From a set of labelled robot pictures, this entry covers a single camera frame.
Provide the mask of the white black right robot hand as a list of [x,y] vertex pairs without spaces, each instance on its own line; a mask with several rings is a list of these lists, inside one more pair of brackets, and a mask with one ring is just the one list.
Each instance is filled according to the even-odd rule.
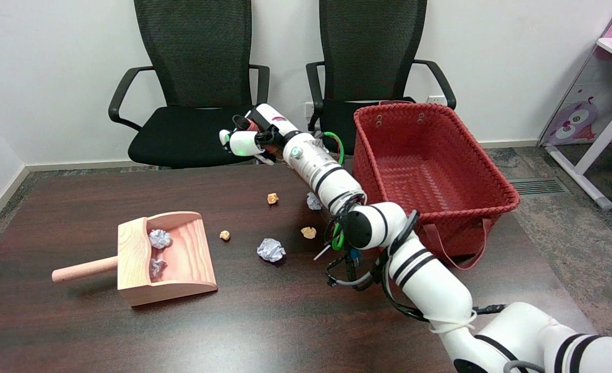
[[246,115],[233,116],[235,128],[220,130],[225,151],[241,157],[253,156],[268,165],[284,161],[287,143],[298,134],[296,126],[269,104],[260,104]]

